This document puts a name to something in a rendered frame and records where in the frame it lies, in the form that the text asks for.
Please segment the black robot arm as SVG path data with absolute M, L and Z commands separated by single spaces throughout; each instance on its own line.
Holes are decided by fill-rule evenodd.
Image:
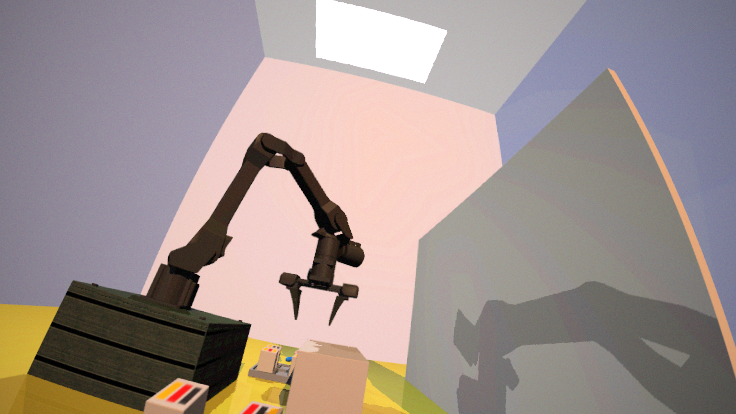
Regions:
M 318 227 L 311 235 L 319 239 L 315 255 L 327 255 L 352 267 L 362 264 L 364 251 L 360 243 L 351 241 L 353 235 L 346 214 L 327 197 L 302 152 L 270 133 L 260 133 L 249 145 L 240 170 L 208 221 L 186 246 L 170 251 L 168 264 L 160 264 L 147 296 L 141 298 L 191 310 L 200 287 L 200 276 L 195 273 L 225 255 L 226 246 L 233 239 L 226 235 L 228 225 L 264 166 L 290 171 L 311 204 Z M 337 232 L 343 234 L 335 235 Z

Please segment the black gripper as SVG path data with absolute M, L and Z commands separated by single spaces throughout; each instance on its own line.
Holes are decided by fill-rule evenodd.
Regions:
M 357 299 L 358 298 L 358 291 L 359 287 L 358 285 L 350 285 L 350 284 L 344 284 L 342 285 L 336 285 L 333 284 L 334 275 L 335 275 L 335 265 L 336 265 L 336 259 L 327 255 L 315 255 L 311 272 L 310 272 L 310 279 L 301 279 L 301 277 L 297 274 L 291 274 L 291 273 L 282 273 L 280 274 L 280 280 L 279 283 L 286 286 L 285 289 L 290 291 L 292 304 L 294 307 L 294 319 L 297 320 L 298 318 L 298 311 L 299 311 L 299 305 L 300 305 L 300 299 L 301 299 L 301 292 L 299 288 L 301 286 L 305 286 L 307 288 L 316 289 L 316 290 L 322 290 L 322 291 L 329 291 L 329 292 L 335 292 L 338 293 L 339 296 L 336 296 L 332 311 L 331 311 L 331 317 L 329 320 L 329 326 L 333 322 L 333 318 L 336 315 L 336 312 L 341 307 L 342 303 L 345 300 L 349 300 L 349 298 Z M 313 282 L 318 284 L 313 284 Z M 326 287 L 323 284 L 327 284 L 328 287 Z M 313 286 L 314 285 L 314 286 Z

